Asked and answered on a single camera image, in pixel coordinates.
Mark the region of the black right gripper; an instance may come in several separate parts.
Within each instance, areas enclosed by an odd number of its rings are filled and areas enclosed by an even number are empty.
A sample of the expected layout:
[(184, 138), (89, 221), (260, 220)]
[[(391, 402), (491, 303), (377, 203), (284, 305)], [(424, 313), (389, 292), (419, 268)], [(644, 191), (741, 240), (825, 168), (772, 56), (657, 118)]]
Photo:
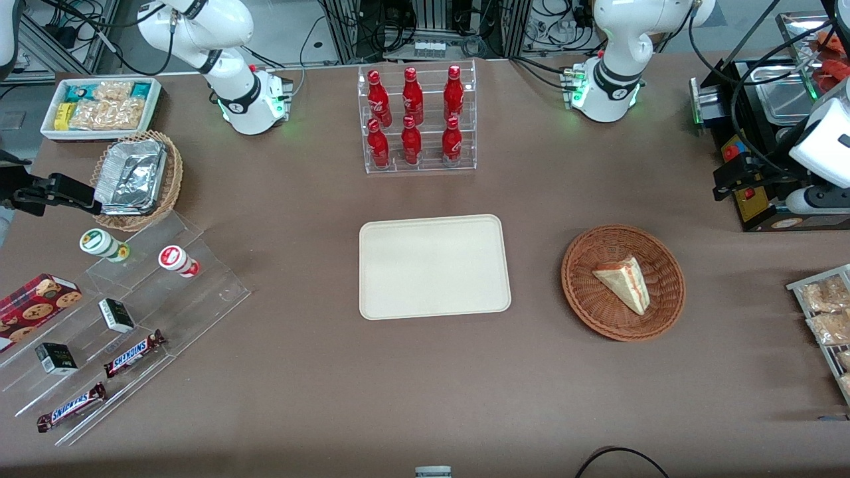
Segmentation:
[[(33, 164), (8, 151), (0, 150), (0, 167), (24, 167)], [(95, 188), (61, 173), (48, 177), (48, 193), (43, 189), (19, 189), (9, 199), (11, 208), (30, 215), (44, 215), (46, 199), (49, 205), (77, 208), (88, 214), (100, 214), (102, 203), (95, 197)]]

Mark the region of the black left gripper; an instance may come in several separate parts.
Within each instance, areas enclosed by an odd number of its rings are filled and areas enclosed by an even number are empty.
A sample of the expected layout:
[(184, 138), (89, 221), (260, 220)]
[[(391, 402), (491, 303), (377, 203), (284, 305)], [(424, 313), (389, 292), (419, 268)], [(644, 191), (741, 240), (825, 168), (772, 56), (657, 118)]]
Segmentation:
[(735, 155), (713, 171), (713, 197), (722, 202), (735, 191), (746, 187), (769, 187), (774, 184), (790, 184), (796, 189), (807, 185), (807, 167), (801, 166), (790, 157), (794, 145), (777, 145), (768, 153), (755, 149), (751, 155)]

